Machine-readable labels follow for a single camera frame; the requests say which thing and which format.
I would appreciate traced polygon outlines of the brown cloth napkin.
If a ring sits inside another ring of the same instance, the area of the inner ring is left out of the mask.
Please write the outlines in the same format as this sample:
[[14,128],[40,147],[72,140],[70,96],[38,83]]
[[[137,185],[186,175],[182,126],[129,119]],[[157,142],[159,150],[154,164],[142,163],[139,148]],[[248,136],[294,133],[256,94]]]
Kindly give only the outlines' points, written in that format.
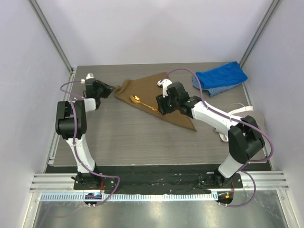
[[157,109],[158,105],[156,102],[156,96],[162,94],[162,89],[157,86],[157,82],[163,79],[166,74],[166,72],[161,72],[159,74],[146,76],[139,79],[126,79],[121,86],[118,86],[115,89],[114,95],[117,99],[154,117],[157,117],[158,119],[182,128],[186,128],[188,130],[196,131],[196,128],[191,119],[186,115],[180,114],[179,111],[175,111],[167,115],[162,115],[160,113],[154,112],[142,104],[135,104],[130,100],[130,95],[136,95],[143,103]]

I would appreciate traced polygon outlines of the gold spoon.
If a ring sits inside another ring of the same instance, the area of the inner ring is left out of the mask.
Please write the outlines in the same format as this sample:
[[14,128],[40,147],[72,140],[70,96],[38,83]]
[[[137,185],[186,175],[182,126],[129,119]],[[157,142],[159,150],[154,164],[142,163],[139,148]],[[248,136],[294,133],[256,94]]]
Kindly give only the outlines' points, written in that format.
[[149,106],[149,105],[143,103],[143,102],[140,100],[140,98],[139,98],[138,96],[136,96],[136,95],[130,95],[130,100],[131,100],[133,103],[135,103],[135,104],[144,105],[144,106],[150,108],[151,110],[153,110],[154,112],[159,113],[158,109],[156,109],[156,108],[154,108],[154,107],[152,107],[152,106]]

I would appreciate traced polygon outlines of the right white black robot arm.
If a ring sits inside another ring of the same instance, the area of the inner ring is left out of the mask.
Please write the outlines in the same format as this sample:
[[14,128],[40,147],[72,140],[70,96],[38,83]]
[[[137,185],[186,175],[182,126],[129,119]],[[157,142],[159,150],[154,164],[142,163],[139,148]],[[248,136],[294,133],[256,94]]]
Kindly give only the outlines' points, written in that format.
[[214,184],[228,186],[236,172],[265,146],[261,130],[255,119],[229,115],[197,96],[190,97],[180,82],[168,79],[157,82],[162,94],[156,96],[158,110],[162,115],[179,111],[192,119],[203,121],[219,130],[228,138],[228,157],[214,172]]

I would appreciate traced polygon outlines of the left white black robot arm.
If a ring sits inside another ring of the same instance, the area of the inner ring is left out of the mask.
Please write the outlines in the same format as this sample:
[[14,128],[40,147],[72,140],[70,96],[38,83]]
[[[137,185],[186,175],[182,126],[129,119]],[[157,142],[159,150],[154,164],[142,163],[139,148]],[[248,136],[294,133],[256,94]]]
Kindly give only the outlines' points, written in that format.
[[101,104],[101,99],[108,98],[115,87],[108,85],[88,74],[85,79],[71,81],[63,84],[63,87],[73,83],[85,85],[82,95],[74,94],[70,101],[60,101],[57,104],[55,130],[69,145],[77,165],[77,175],[72,179],[75,184],[95,190],[102,184],[102,176],[98,174],[94,161],[86,141],[87,120],[86,114],[95,111]]

